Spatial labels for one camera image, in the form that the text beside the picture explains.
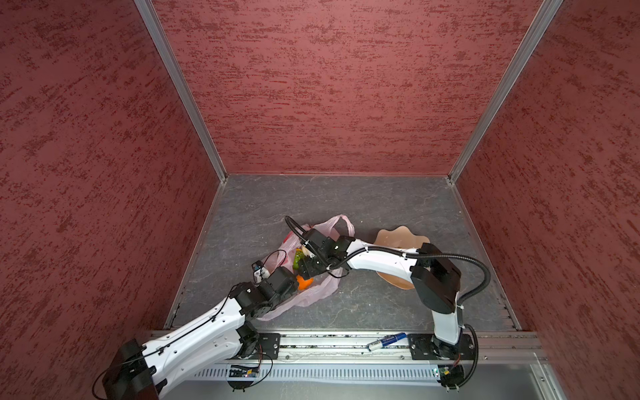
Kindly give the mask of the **fake orange fruit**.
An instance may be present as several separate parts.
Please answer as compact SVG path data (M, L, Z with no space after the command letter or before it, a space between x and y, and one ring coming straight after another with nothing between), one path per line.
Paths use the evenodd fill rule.
M305 291L313 285L313 278L304 278L301 275L296 276L298 282L298 291Z

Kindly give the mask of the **fake green fruit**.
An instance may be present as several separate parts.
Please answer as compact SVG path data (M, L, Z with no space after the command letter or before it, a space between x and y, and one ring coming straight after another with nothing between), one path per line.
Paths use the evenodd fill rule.
M305 252L301 248L297 248L295 250L295 254L293 257L293 270L298 271L300 266L302 265L303 260L306 258Z

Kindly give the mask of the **pink translucent plastic bag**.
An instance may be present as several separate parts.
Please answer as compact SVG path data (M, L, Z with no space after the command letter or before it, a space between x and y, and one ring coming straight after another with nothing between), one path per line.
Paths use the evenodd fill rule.
M317 223L315 225L303 225L303 228L310 229L316 228L321 234L330 237L333 240L338 239L340 233L338 232L336 226L340 221L343 221L346 224L347 232L349 235L355 235L355 226L349 220L349 218L344 214L339 214L330 218L329 220L323 223ZM285 314L288 310L292 308L306 308L319 300L323 300L328 298L333 293L338 290L338 285L340 280L336 278L332 278L329 275L321 274L316 276L315 278L303 279L298 275L298 270L296 270L293 265L295 265L295 256L302 251L302 245L295 238L293 233L290 233L283 244L278 248L279 250L285 251L285 255L283 257L278 256L278 260L275 265L268 265L267 269L271 272L275 271L276 266L278 266L283 260L282 267L286 268L286 270L290 272L294 272L294 275L298 281L298 291L287 301L280 304L275 308L275 310L266 313L264 316L258 318L260 322L272 321L275 318L280 317Z

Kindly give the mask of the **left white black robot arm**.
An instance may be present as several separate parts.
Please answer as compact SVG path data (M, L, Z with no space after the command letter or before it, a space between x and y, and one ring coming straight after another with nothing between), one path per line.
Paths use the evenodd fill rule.
M296 277L279 267L261 283L234 285L218 305L161 338L125 343L99 376L104 398L161 399L210 364L230 358L265 359L253 320L297 291Z

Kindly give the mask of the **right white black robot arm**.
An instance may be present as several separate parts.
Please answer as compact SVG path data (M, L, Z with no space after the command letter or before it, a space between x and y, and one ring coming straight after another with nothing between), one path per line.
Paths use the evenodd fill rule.
M360 239L340 236L334 240L312 228L297 233L309 255L298 271L304 278L333 273L368 270L398 278L413 285L422 304L433 315L432 352L441 359L458 356L462 320L458 315L461 272L434 245L400 249L375 246Z

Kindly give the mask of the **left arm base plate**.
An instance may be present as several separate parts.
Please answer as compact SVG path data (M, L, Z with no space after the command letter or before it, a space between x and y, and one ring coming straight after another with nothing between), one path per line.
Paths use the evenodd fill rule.
M280 342L282 335L280 333L259 333L257 344L250 356L251 360L278 359Z

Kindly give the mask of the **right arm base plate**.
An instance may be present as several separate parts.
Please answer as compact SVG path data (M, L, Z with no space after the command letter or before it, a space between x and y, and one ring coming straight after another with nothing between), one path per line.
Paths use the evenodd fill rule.
M432 333L410 333L407 339L412 360L473 361L477 355L472 336L465 333L456 344L437 339Z

